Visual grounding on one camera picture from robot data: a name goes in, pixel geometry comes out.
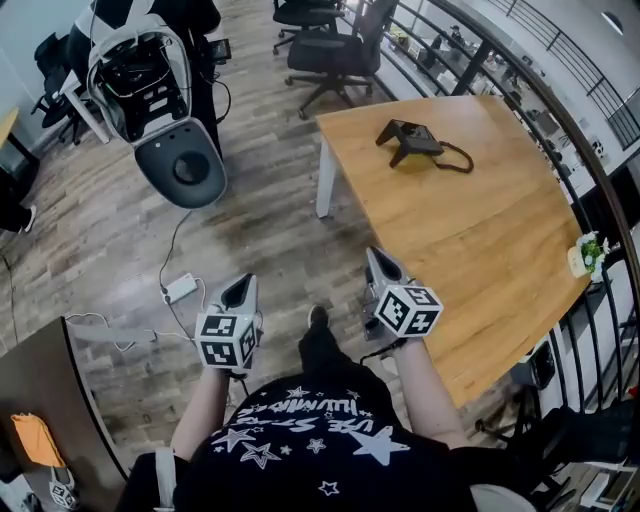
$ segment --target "white ceiling light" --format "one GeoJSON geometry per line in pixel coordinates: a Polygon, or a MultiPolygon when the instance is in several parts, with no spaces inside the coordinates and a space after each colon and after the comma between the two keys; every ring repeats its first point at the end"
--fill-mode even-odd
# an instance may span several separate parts
{"type": "Polygon", "coordinates": [[[601,14],[602,14],[602,17],[605,20],[607,20],[607,23],[609,25],[611,25],[611,28],[613,28],[613,30],[615,30],[620,35],[624,34],[624,29],[622,28],[622,23],[620,23],[620,20],[618,19],[618,17],[615,14],[613,14],[612,12],[609,12],[609,11],[604,11],[601,14]]]}

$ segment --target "potted plant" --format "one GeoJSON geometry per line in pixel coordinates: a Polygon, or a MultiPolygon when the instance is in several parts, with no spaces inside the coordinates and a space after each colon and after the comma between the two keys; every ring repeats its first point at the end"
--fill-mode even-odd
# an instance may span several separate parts
{"type": "Polygon", "coordinates": [[[589,274],[594,283],[602,281],[602,265],[606,255],[611,252],[609,241],[605,238],[600,245],[597,234],[597,231],[592,231],[582,235],[567,252],[571,273],[575,277],[589,274]]]}

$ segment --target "white table leg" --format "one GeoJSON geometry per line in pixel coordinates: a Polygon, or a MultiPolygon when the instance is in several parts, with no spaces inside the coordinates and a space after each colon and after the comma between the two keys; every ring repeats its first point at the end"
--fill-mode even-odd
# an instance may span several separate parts
{"type": "Polygon", "coordinates": [[[338,162],[333,156],[329,143],[322,137],[320,149],[320,171],[318,173],[318,195],[316,196],[316,215],[326,217],[331,206],[331,191],[336,177],[338,162]]]}
{"type": "Polygon", "coordinates": [[[78,111],[78,114],[85,120],[89,128],[93,130],[102,143],[106,144],[109,142],[109,134],[102,129],[102,126],[100,126],[96,118],[91,115],[91,112],[89,112],[89,109],[87,109],[82,100],[78,98],[78,95],[73,90],[65,92],[64,95],[69,99],[73,107],[78,111]]]}

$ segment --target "shoe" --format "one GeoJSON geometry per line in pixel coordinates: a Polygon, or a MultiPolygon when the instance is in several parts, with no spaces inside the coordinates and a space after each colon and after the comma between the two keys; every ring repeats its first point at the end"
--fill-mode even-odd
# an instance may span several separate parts
{"type": "Polygon", "coordinates": [[[327,308],[321,304],[314,304],[307,315],[307,327],[311,328],[313,324],[320,323],[325,327],[329,327],[329,313],[327,308]]]}
{"type": "Polygon", "coordinates": [[[36,220],[36,205],[31,205],[31,207],[29,207],[29,210],[31,210],[31,218],[29,219],[29,224],[27,224],[27,227],[24,228],[24,232],[28,233],[29,231],[31,231],[31,228],[33,227],[33,221],[36,220]]]}

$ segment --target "black speaker circle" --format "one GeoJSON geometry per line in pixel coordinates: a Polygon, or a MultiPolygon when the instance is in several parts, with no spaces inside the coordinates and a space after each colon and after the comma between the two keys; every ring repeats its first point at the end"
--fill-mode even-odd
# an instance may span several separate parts
{"type": "Polygon", "coordinates": [[[183,185],[198,185],[209,175],[209,161],[197,151],[185,151],[173,162],[173,175],[183,185]]]}

